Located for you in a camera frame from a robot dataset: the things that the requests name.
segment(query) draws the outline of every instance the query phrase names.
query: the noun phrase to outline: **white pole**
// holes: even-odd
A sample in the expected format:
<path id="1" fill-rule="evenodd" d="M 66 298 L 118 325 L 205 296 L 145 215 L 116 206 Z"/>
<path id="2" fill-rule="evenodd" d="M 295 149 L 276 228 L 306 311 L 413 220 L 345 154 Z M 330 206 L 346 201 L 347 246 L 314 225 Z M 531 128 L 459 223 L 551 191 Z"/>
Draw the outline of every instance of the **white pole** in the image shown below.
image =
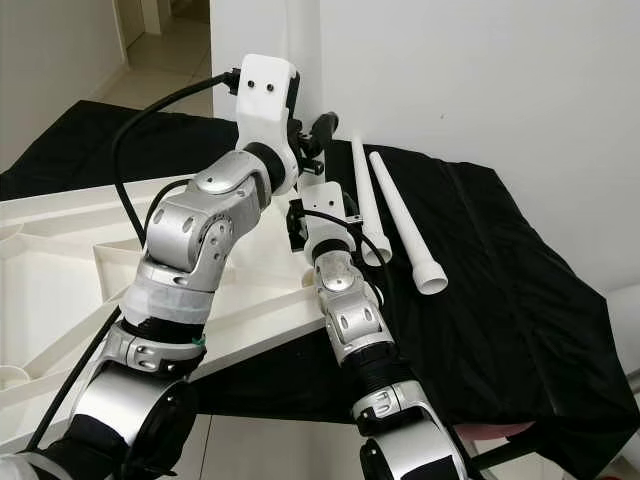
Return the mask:
<path id="1" fill-rule="evenodd" d="M 382 223 L 378 215 L 378 206 L 376 198 L 373 195 L 373 187 L 371 186 L 371 178 L 369 177 L 369 168 L 367 167 L 367 159 L 364 156 L 364 148 L 359 137 L 354 136 L 351 140 L 351 150 L 353 152 L 353 170 L 356 175 L 356 190 L 358 192 L 358 208 L 362 217 L 362 233 L 364 233 L 373 242 L 380 251 L 384 262 L 391 260 L 391 244 L 389 239 L 385 237 L 382 231 Z M 362 258 L 367 265 L 377 267 L 380 262 L 376 258 L 369 246 L 362 242 Z"/>
<path id="2" fill-rule="evenodd" d="M 378 152 L 369 155 L 371 165 L 378 178 L 378 183 L 387 201 L 391 216 L 396 224 L 404 248 L 413 265 L 413 281 L 418 291 L 423 295 L 433 295 L 441 292 L 447 286 L 448 280 L 444 270 L 431 256 L 420 231 L 416 226 L 411 213 L 407 209 L 400 192 L 393 183 L 393 179 Z"/>

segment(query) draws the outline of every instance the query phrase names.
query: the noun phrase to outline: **white baseboard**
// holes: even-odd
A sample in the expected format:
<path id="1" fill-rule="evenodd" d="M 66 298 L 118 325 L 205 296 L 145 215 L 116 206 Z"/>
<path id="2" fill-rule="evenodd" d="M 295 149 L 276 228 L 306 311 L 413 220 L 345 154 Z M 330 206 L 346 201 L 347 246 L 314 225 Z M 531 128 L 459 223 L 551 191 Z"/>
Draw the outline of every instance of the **white baseboard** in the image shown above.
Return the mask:
<path id="1" fill-rule="evenodd" d="M 127 73 L 131 68 L 127 63 L 123 63 L 111 75 L 98 84 L 89 94 L 88 100 L 102 100 L 109 90 Z"/>

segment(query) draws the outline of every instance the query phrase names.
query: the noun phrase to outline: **white wall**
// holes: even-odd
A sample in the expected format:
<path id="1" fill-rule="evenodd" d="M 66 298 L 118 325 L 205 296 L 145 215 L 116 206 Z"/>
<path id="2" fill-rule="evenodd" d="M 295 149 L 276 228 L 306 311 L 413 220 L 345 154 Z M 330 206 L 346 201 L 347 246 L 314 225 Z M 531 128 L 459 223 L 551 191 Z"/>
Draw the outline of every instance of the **white wall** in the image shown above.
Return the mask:
<path id="1" fill-rule="evenodd" d="M 124 64 L 111 0 L 0 1 L 0 171 Z"/>
<path id="2" fill-rule="evenodd" d="M 216 0 L 214 72 L 287 52 L 284 5 Z M 323 0 L 318 21 L 302 81 L 321 74 L 338 136 L 493 167 L 584 280 L 640 282 L 640 3 Z"/>

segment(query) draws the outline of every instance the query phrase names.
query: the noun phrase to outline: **black cloth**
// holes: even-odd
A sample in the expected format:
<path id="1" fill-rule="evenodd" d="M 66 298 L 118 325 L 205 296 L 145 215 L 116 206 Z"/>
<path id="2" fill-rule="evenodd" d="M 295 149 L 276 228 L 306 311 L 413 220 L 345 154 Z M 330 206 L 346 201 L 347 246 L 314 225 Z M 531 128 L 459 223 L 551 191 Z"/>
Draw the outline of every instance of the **black cloth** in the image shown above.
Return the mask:
<path id="1" fill-rule="evenodd" d="M 132 113 L 76 105 L 0 175 L 0 197 L 111 183 L 108 143 Z M 158 114 L 126 142 L 124 178 L 195 172 L 233 148 L 236 135 L 231 122 Z M 513 440 L 539 445 L 540 454 L 579 479 L 595 477 L 640 425 L 605 300 L 543 242 L 493 170 L 375 149 L 449 277 L 440 294 L 416 291 L 374 185 L 394 252 L 398 301 L 390 328 L 430 398 L 454 424 L 535 421 Z M 333 142 L 326 160 L 327 178 L 356 198 L 349 143 Z M 381 280 L 376 269 L 366 273 Z M 206 413 L 351 422 L 324 331 L 195 385 Z"/>

